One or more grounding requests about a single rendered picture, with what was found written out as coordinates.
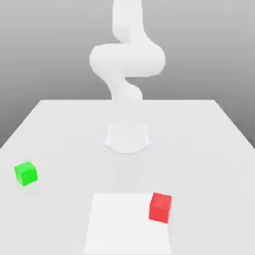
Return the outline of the small green cube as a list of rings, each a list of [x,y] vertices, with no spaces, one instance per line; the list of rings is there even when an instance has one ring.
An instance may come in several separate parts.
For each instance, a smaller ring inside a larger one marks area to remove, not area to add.
[[[38,180],[36,167],[29,161],[15,166],[14,170],[16,179],[22,186]]]

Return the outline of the small red cube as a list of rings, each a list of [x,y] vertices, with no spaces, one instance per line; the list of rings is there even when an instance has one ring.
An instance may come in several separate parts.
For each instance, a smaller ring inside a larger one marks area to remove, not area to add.
[[[168,223],[170,216],[172,197],[160,193],[153,193],[149,205],[149,219]]]

